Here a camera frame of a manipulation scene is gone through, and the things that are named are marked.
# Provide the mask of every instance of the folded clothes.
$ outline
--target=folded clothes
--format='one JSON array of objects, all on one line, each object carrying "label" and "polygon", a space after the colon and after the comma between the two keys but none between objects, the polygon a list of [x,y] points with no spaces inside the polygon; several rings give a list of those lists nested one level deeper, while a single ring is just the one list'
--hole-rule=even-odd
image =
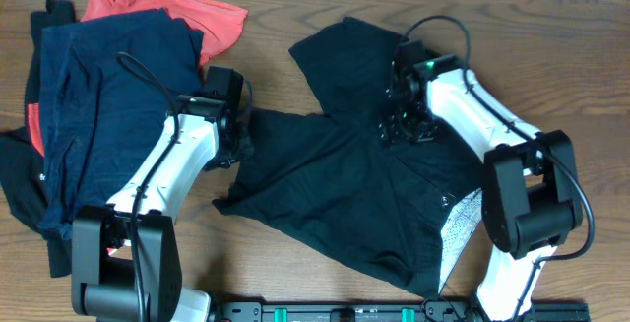
[{"label": "folded clothes", "polygon": [[158,140],[167,101],[117,61],[125,51],[176,94],[202,88],[202,33],[164,10],[104,17],[43,31],[39,121],[49,205],[46,238],[71,239],[83,205],[104,205]]},{"label": "folded clothes", "polygon": [[292,47],[326,115],[252,112],[254,157],[215,205],[435,297],[441,228],[480,186],[481,163],[448,126],[439,140],[383,144],[379,115],[400,38],[345,18]]},{"label": "folded clothes", "polygon": [[81,20],[156,8],[204,33],[200,65],[234,45],[247,17],[247,10],[213,0],[90,0]]}]

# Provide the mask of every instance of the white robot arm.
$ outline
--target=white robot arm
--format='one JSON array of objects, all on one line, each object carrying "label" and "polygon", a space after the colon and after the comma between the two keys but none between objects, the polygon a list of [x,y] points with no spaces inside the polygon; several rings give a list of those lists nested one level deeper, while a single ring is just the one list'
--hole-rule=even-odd
[{"label": "white robot arm", "polygon": [[[72,242],[75,312],[99,320],[139,320],[137,268],[109,252],[129,245],[135,233],[130,220],[134,202],[142,195],[136,230],[145,321],[206,322],[212,316],[210,296],[182,286],[173,225],[202,169],[230,167],[251,156],[252,149],[246,128],[236,122],[242,76],[211,67],[208,80],[195,97],[179,97],[179,109],[164,121],[156,145],[107,206],[85,206],[76,216]],[[141,190],[148,173],[150,180]]]},{"label": "white robot arm", "polygon": [[[468,71],[468,79],[474,85],[477,94],[504,118],[533,138],[540,132],[538,128],[518,118],[488,93],[478,82],[473,71]],[[494,150],[499,145],[514,146],[525,142],[522,137],[508,130],[467,91],[461,69],[442,73],[435,80],[428,82],[426,94],[427,106],[433,115],[445,120],[481,161],[484,160],[486,152]],[[529,169],[524,170],[523,175],[530,174]],[[512,317],[526,287],[534,261],[539,256],[552,255],[556,248],[543,246],[520,259],[514,259],[509,252],[503,252],[496,246],[492,248],[486,277],[476,291],[479,303],[490,320],[505,321]],[[536,272],[519,314],[530,310],[532,306],[530,297],[539,275],[540,271]]]}]

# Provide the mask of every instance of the black clothing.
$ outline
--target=black clothing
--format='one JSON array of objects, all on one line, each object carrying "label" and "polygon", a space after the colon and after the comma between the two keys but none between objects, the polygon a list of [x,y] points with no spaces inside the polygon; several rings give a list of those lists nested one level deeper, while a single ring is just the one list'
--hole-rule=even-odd
[{"label": "black clothing", "polygon": [[252,112],[254,157],[215,204],[359,272],[435,297],[440,229],[452,206],[479,187],[481,163],[450,129],[440,141],[382,143],[379,114],[399,40],[345,18],[292,47],[326,115]]},{"label": "black clothing", "polygon": [[[31,37],[34,52],[24,96],[24,118],[27,127],[0,134],[0,184],[9,203],[11,214],[35,232],[44,216],[48,201],[45,195],[43,157],[32,146],[28,104],[39,102],[41,78],[41,31],[50,26],[75,22],[75,10],[70,1],[46,0],[46,10],[31,13]],[[70,274],[70,242],[48,239],[50,277]]]}]

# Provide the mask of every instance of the wood grain surface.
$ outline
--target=wood grain surface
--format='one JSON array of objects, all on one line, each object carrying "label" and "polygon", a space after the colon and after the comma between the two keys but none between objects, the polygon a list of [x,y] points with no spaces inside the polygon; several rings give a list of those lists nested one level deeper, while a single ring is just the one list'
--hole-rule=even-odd
[{"label": "wood grain surface", "polygon": [[[23,124],[31,63],[29,14],[44,0],[0,0],[0,129]],[[78,15],[88,0],[73,0]],[[449,14],[472,32],[472,68],[508,108],[573,140],[581,182],[597,216],[595,245],[583,258],[548,264],[537,299],[581,299],[595,321],[626,321],[630,307],[630,0],[221,0],[250,11],[245,33],[212,61],[251,80],[254,105],[321,111],[287,50],[321,28],[355,16],[403,31],[419,18]],[[413,36],[432,48],[463,51],[453,27],[434,23]],[[202,173],[175,227],[186,284],[222,296],[267,301],[417,301],[388,283],[328,259],[258,222],[224,217],[237,168]],[[579,248],[586,228],[560,252]],[[490,242],[480,226],[445,290],[468,296],[485,275]],[[0,319],[93,320],[70,306],[70,279],[50,279],[44,241],[0,198]]]}]

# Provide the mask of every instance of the black cable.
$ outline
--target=black cable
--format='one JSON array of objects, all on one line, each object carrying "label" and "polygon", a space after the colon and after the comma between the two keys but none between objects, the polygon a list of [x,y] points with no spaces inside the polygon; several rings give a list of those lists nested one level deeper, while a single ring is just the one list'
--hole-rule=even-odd
[{"label": "black cable", "polygon": [[[165,87],[162,84],[162,82],[159,81],[158,77],[156,77],[156,75],[154,75],[153,72],[151,72],[145,65],[143,65],[140,61],[138,61],[135,57],[131,56],[130,54],[126,52],[118,52],[118,54],[116,55],[116,58],[118,60],[118,63],[120,63],[120,65],[125,70],[129,71],[132,75],[138,77],[139,79],[151,83],[152,85],[156,86],[160,92],[162,92],[162,94],[166,97],[166,100],[168,101],[168,108],[170,110],[170,114],[173,117],[173,123],[174,123],[173,136],[170,138],[170,142],[168,142],[168,145],[166,146],[164,151],[161,153],[161,155],[159,155],[159,158],[157,158],[157,161],[154,163],[154,165],[151,167],[151,169],[145,176],[145,179],[142,181],[142,184],[138,188],[136,188],[136,197],[134,198],[134,203],[131,209],[131,237],[130,237],[131,255],[132,255],[132,260],[133,260],[133,265],[134,265],[136,293],[138,297],[138,319],[141,322],[146,322],[146,321],[149,321],[149,314],[147,312],[147,306],[145,305],[145,299],[144,299],[145,289],[142,282],[142,270],[140,267],[140,252],[138,250],[138,244],[140,243],[139,238],[138,238],[138,210],[140,210],[140,203],[144,199],[145,191],[147,190],[147,187],[149,185],[149,182],[151,181],[151,178],[154,176],[154,174],[158,170],[161,163],[164,161],[166,156],[168,156],[168,153],[175,146],[175,144],[177,143],[177,140],[179,139],[179,118],[175,109],[175,101],[170,96],[170,93],[168,92],[168,88]],[[131,61],[132,63],[134,63],[136,66],[140,67],[143,70],[143,72],[147,76],[149,76],[149,78],[148,79],[144,78],[140,74],[138,74],[135,70],[131,69],[129,65],[123,62],[123,59],[127,59]]]},{"label": "black cable", "polygon": [[[582,201],[582,205],[583,205],[584,210],[585,210],[585,212],[587,214],[587,222],[588,222],[589,228],[588,228],[587,238],[586,238],[586,240],[584,242],[584,245],[580,249],[578,249],[577,251],[575,251],[573,253],[564,254],[564,255],[538,257],[534,261],[534,265],[532,267],[532,272],[530,273],[530,276],[528,277],[528,281],[526,283],[525,289],[523,290],[521,298],[517,302],[517,308],[514,311],[514,315],[512,316],[512,320],[516,321],[516,318],[519,315],[519,310],[521,309],[521,306],[523,306],[523,302],[525,300],[525,297],[527,296],[528,291],[530,290],[530,287],[532,286],[532,282],[534,281],[534,277],[536,276],[536,270],[540,269],[542,262],[575,259],[575,258],[578,258],[578,257],[584,255],[589,250],[589,248],[591,248],[591,245],[593,244],[593,240],[595,239],[595,217],[593,215],[593,209],[591,208],[591,203],[589,202],[589,199],[587,198],[587,196],[586,196],[586,194],[584,192],[584,189],[582,189],[582,186],[578,182],[577,178],[575,177],[575,175],[573,175],[573,173],[571,173],[571,171],[567,168],[567,166],[559,158],[557,158],[554,154],[552,154],[550,151],[548,151],[538,141],[536,141],[535,139],[530,137],[528,134],[526,134],[525,132],[523,132],[519,128],[517,128],[515,126],[514,122],[511,122],[511,121],[508,121],[507,119],[505,119],[495,109],[493,109],[490,105],[488,105],[488,103],[486,103],[485,100],[483,100],[477,94],[477,92],[474,91],[474,85],[471,85],[471,83],[469,82],[469,79],[468,79],[468,71],[469,71],[469,68],[470,68],[471,49],[472,49],[471,48],[471,34],[470,34],[469,30],[466,28],[466,26],[464,25],[464,23],[462,23],[461,21],[459,21],[456,18],[453,18],[453,17],[450,17],[450,16],[442,16],[442,15],[430,16],[430,17],[426,17],[426,18],[423,18],[423,19],[417,21],[401,37],[401,41],[396,46],[393,59],[396,57],[396,54],[398,53],[401,44],[408,39],[408,37],[411,34],[411,32],[413,32],[413,30],[415,30],[421,24],[423,24],[425,22],[428,22],[428,21],[432,21],[432,20],[445,20],[445,21],[452,22],[452,23],[456,24],[460,28],[460,30],[464,33],[464,37],[465,37],[465,40],[466,40],[466,56],[465,56],[464,62],[462,64],[462,77],[463,77],[464,84],[466,85],[466,88],[467,88],[468,92],[470,92],[471,95],[485,109],[487,109],[492,115],[494,115],[497,119],[499,119],[499,121],[503,125],[505,125],[510,131],[513,131],[519,137],[523,138],[526,142],[534,145],[534,147],[538,151],[540,151],[544,157],[548,158],[553,163],[553,165],[555,165],[560,170],[560,172],[562,172],[562,174],[571,182],[571,185],[573,185],[573,187],[577,190],[578,194],[580,195],[580,199]],[[394,67],[392,67],[391,82],[392,83],[394,82]]]}]

